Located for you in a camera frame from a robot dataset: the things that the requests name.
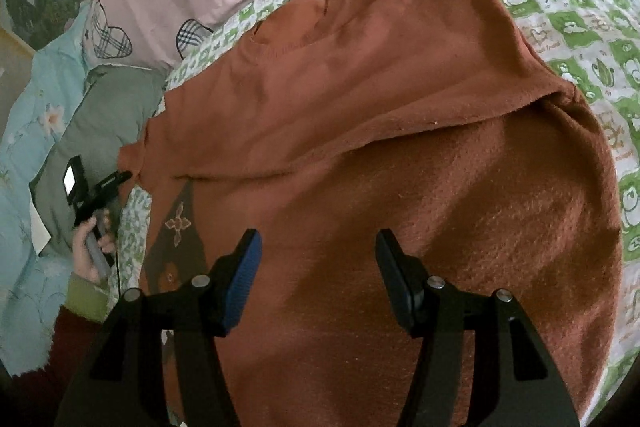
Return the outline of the person's left hand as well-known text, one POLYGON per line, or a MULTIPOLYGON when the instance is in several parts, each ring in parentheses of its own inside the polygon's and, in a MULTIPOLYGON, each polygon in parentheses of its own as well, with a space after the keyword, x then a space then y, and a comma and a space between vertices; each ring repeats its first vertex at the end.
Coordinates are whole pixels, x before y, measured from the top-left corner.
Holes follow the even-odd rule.
MULTIPOLYGON (((103 257, 114 257, 116 254, 115 236, 111 227, 111 215, 108 210, 102 212, 102 225, 105 233, 101 239, 96 241, 103 257)), ((96 228, 96 216, 92 216, 89 220, 81 222, 74 230, 72 252, 74 273, 78 277, 96 284, 101 285, 105 279, 100 276, 98 267, 94 264, 90 251, 87 247, 87 237, 96 228)))

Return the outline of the left forearm green sleeve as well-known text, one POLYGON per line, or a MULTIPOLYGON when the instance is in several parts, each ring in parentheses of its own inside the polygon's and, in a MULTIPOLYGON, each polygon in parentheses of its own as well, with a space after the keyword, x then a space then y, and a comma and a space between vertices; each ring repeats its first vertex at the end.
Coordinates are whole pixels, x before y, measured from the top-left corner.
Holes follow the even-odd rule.
POLYGON ((84 361, 96 333, 107 315, 106 291, 73 273, 64 305, 54 323, 47 363, 29 373, 37 386, 62 389, 84 361))

